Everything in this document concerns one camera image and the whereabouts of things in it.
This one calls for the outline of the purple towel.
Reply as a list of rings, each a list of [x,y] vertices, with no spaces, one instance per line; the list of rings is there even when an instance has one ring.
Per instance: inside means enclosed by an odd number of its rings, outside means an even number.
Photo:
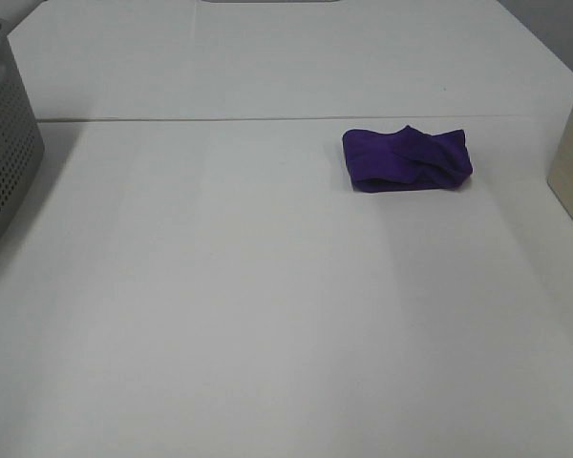
[[[364,193],[454,190],[474,172],[462,130],[431,135],[411,126],[381,134],[352,129],[342,136],[353,188]]]

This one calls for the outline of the grey perforated plastic basket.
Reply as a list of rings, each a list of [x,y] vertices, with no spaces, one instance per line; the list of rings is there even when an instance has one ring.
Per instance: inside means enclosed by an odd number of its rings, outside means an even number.
[[[0,239],[29,192],[45,144],[0,20]]]

